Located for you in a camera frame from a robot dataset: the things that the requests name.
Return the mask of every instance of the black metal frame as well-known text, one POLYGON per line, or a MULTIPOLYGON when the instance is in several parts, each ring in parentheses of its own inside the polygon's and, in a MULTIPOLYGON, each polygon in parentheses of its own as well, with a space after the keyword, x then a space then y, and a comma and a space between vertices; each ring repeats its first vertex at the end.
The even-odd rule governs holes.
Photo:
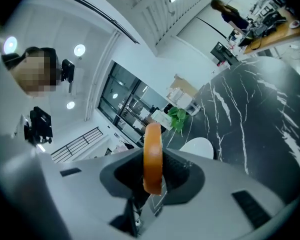
MULTIPOLYGON (((111 69, 111 72, 105 82, 105 85, 104 85, 104 88, 103 88, 103 91, 102 91, 102 94, 101 94, 101 98, 100 98, 100 103, 99 103, 99 106, 98 106, 98 109, 106 116, 106 118, 112 122, 112 124, 117 127, 117 129, 122 132, 129 140, 131 140, 133 143, 135 143, 129 136, 127 136, 123 131, 122 129, 120 128, 120 126, 118 125, 119 124, 119 120, 122 119, 127 125, 129 125, 131 128, 133 128, 138 134, 140 134, 141 136, 144 135, 144 133, 142 131, 140 131, 139 129, 135 128, 132 126, 131 123, 129 123, 128 121, 124 120, 124 118, 121 117, 121 114, 122 112, 125 110, 130 98, 132 97, 133 99, 135 99, 136 101, 140 102, 144 107, 146 107, 148 110, 150 110, 150 107, 145 104, 136 94, 135 92, 137 91, 140 83, 142 83, 141 80, 139 80, 137 77, 135 77, 135 80, 133 81, 132 85, 130 88, 127 88, 125 86, 124 83, 122 83, 120 80, 116 79, 114 76, 112 76, 112 73, 116 67, 117 63, 114 63, 113 66, 112 66, 112 69, 111 69), (107 85, 109 83, 109 80, 113 80, 115 81, 117 84, 119 84, 120 86, 122 86, 126 91, 127 91, 127 94, 126 96, 124 97, 123 99, 123 104, 122 104, 122 107, 120 109, 116 109, 114 106, 112 106, 105 98, 104 98, 104 94, 105 94, 105 91, 106 91, 106 88, 107 88, 107 85), (112 119, 103 109, 102 107, 100 107, 100 104, 101 104, 101 101, 103 101, 104 103, 106 103, 110 109, 116 114, 115 118, 112 119)), ((142 125, 144 125, 145 127, 148 125, 148 122, 147 121, 144 121, 142 120, 141 118, 139 118, 136 114, 134 114, 134 111, 133 109, 131 108, 132 110, 132 113, 130 111, 127 110, 128 113, 130 113, 131 115, 133 115, 135 118, 137 118, 140 123, 142 125)), ((142 147, 143 146, 143 143, 142 141, 138 141, 136 143, 139 147, 142 147)))
POLYGON ((118 23, 115 19, 111 18, 109 15, 105 14, 103 11, 101 11, 96 6, 94 6, 92 3, 86 0, 74 0, 74 1, 78 2, 79 4, 99 14, 101 17, 103 17, 112 25, 114 25, 116 28, 118 28, 122 33, 124 33, 132 42, 134 42, 135 44, 140 44, 123 26, 120 25, 120 23, 118 23))
POLYGON ((56 163, 65 162, 102 135, 99 127, 96 127, 53 152, 51 154, 52 160, 56 163))

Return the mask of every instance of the white vein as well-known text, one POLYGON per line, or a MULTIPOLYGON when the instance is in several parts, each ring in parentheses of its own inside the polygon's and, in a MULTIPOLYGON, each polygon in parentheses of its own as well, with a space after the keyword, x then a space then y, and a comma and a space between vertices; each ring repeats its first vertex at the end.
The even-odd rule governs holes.
POLYGON ((256 60, 256 61, 251 61, 251 62, 246 62, 246 61, 243 61, 245 64, 247 65, 251 65, 251 64, 255 64, 257 63, 259 60, 256 60))
POLYGON ((202 109, 203 109, 203 114, 204 114, 204 128, 205 131, 207 131, 207 116, 206 116, 206 108, 201 100, 201 105, 202 105, 202 109))
POLYGON ((186 137, 186 140, 185 140, 185 143, 187 143, 187 141, 188 141, 188 138, 189 138, 189 134, 190 134, 190 132, 191 132, 191 128, 192 128, 192 122, 194 121, 194 117, 193 116, 191 116, 191 124, 190 124, 190 129, 189 129, 189 132, 188 132, 188 136, 186 137))
POLYGON ((246 90, 246 87, 244 85, 244 82, 242 81, 242 76, 241 74, 240 75, 240 82, 241 82, 241 85, 243 86, 243 89, 245 91, 245 94, 246 94, 246 104, 245 104, 245 118, 244 118, 244 123, 247 121, 247 107, 248 107, 248 103, 249 103, 249 94, 246 90))
POLYGON ((222 159, 221 142, 222 142, 222 140, 224 139, 225 136, 223 136, 222 138, 220 138, 219 133, 218 133, 218 131, 217 131, 217 132, 216 132, 216 137, 217 137, 218 140, 219 140, 219 155, 218 155, 218 159, 219 159, 221 162, 223 162, 223 159, 222 159))
POLYGON ((239 74, 239 76, 240 76, 240 82, 241 82, 241 85, 243 86, 243 89, 244 89, 245 94, 246 94, 246 102, 249 103, 249 94, 248 94, 247 89, 246 89, 246 87, 245 87, 245 85, 244 85, 244 82, 242 81, 242 76, 241 76, 241 74, 239 74))
POLYGON ((261 95, 261 98, 262 98, 262 91, 261 91, 261 89, 260 89, 259 84, 256 84, 256 86, 258 87, 258 90, 259 90, 260 95, 261 95))
POLYGON ((283 127, 284 127, 287 131, 289 131, 290 133, 292 132, 292 131, 286 126, 285 120, 282 120, 282 124, 283 124, 283 127))
MULTIPOLYGON (((223 77, 223 79, 224 79, 224 83, 229 88, 229 86, 228 86, 228 84, 226 82, 226 79, 224 77, 223 77)), ((240 116, 240 128, 241 128, 241 132, 242 132, 242 149, 243 149, 243 156, 244 156, 244 170, 245 170, 246 174, 249 174, 248 166, 247 166, 247 163, 248 163, 248 161, 247 161, 247 150, 246 150, 246 140, 245 140, 245 131, 244 131, 244 127, 243 127, 242 114, 241 114, 240 110, 237 107, 237 103, 236 103, 236 101, 234 99, 233 93, 232 93, 232 91, 231 91, 230 88, 229 88, 229 91, 231 93, 231 96, 228 94, 229 98, 231 99, 231 101, 232 101, 235 109, 238 111, 239 116, 240 116)))
POLYGON ((170 139, 168 145, 166 145, 167 148, 169 147, 170 142, 171 142, 172 139, 174 138, 176 131, 177 131, 177 129, 174 130, 174 133, 173 133, 173 135, 172 135, 172 137, 171 137, 171 139, 170 139))
POLYGON ((262 103, 264 103, 270 96, 271 96, 271 94, 274 92, 274 90, 272 90, 269 94, 268 94, 268 96, 267 97, 265 97, 265 99, 263 100, 263 101, 261 101, 261 103, 258 105, 258 107, 262 104, 262 103))
POLYGON ((295 111, 294 109, 292 109, 290 106, 287 105, 287 100, 280 97, 280 96, 276 96, 276 99, 283 105, 283 112, 285 111, 285 108, 288 107, 289 109, 291 109, 293 112, 295 111))
POLYGON ((279 95, 282 95, 282 96, 285 96, 285 97, 288 97, 285 93, 281 92, 281 91, 276 91, 279 95))
POLYGON ((279 110, 279 112, 285 117, 285 119, 295 128, 299 129, 299 126, 288 116, 285 112, 279 110))
POLYGON ((217 104, 216 104, 215 95, 213 94, 213 91, 211 89, 211 84, 210 84, 210 91, 211 91, 211 95, 212 95, 212 99, 213 99, 213 103, 214 103, 215 120, 216 120, 216 124, 218 124, 219 123, 219 117, 217 117, 217 104))
POLYGON ((292 127, 290 127, 290 129, 294 133, 294 135, 299 139, 299 135, 295 132, 295 130, 292 127))
POLYGON ((216 98, 217 98, 219 101, 221 101, 222 107, 223 107, 223 109, 224 109, 224 111, 225 111, 225 113, 226 113, 226 116, 227 116, 228 119, 229 119, 230 126, 231 126, 232 123, 231 123, 231 117, 230 117, 230 109, 229 109, 227 103, 225 102, 224 98, 222 98, 221 95, 220 95, 218 92, 216 92, 216 89, 215 89, 215 88, 213 88, 213 94, 216 96, 216 98))
POLYGON ((300 167, 300 147, 297 145, 296 140, 294 138, 292 138, 288 132, 286 132, 284 130, 279 130, 278 128, 277 128, 277 130, 282 134, 282 138, 284 139, 284 142, 291 149, 291 151, 289 153, 293 155, 293 157, 295 158, 296 162, 298 163, 298 165, 300 167))
POLYGON ((207 131, 206 133, 206 138, 208 138, 209 136, 209 132, 210 132, 210 125, 209 125, 209 118, 208 116, 206 115, 206 109, 205 109, 205 106, 203 106, 203 114, 205 116, 205 119, 204 119, 204 126, 206 126, 206 121, 208 123, 208 131, 207 131, 207 128, 205 128, 205 130, 207 131))
POLYGON ((250 97, 249 102, 252 100, 252 98, 254 97, 255 93, 256 93, 256 90, 253 90, 253 93, 252 93, 252 95, 251 95, 251 97, 250 97))
POLYGON ((268 83, 268 82, 266 82, 264 80, 260 80, 260 79, 257 80, 257 82, 260 83, 260 84, 263 84, 264 86, 266 86, 268 88, 271 88, 271 89, 273 89, 275 91, 278 91, 277 87, 274 84, 272 84, 272 83, 268 83))
POLYGON ((252 75, 257 75, 256 73, 253 73, 253 72, 251 72, 251 71, 249 71, 249 70, 245 70, 245 72, 248 72, 248 73, 250 73, 250 74, 252 74, 252 75))
POLYGON ((233 73, 237 68, 239 68, 245 61, 241 61, 239 65, 237 65, 231 73, 233 73))

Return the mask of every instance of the railing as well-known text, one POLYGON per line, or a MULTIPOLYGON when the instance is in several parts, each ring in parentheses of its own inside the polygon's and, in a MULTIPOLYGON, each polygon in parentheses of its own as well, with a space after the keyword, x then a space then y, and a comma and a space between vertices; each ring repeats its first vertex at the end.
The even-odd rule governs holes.
POLYGON ((102 135, 103 133, 99 130, 99 127, 94 128, 53 152, 51 154, 52 160, 54 160, 55 163, 65 162, 83 149, 87 150, 102 135))

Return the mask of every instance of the person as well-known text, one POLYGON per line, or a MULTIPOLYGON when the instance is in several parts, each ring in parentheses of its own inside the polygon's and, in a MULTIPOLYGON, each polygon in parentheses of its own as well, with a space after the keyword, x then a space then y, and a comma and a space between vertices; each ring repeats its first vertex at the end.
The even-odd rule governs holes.
POLYGON ((3 63, 21 89, 29 96, 54 91, 61 80, 61 68, 53 48, 29 47, 23 55, 1 56, 3 63))
POLYGON ((237 9, 225 4, 221 0, 212 0, 210 5, 214 10, 219 11, 223 20, 229 23, 236 31, 241 34, 247 32, 249 22, 240 16, 237 9))

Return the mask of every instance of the black slot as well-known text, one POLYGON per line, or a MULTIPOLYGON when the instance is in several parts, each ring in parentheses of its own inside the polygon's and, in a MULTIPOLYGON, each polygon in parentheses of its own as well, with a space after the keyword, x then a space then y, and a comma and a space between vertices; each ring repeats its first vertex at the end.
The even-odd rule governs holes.
POLYGON ((71 168, 71 169, 68 169, 68 170, 62 170, 60 171, 60 174, 62 177, 66 177, 66 176, 69 176, 71 174, 77 174, 77 173, 80 173, 82 172, 79 168, 71 168))
POLYGON ((232 194, 255 229, 261 227, 271 217, 257 203, 257 201, 245 190, 232 194))

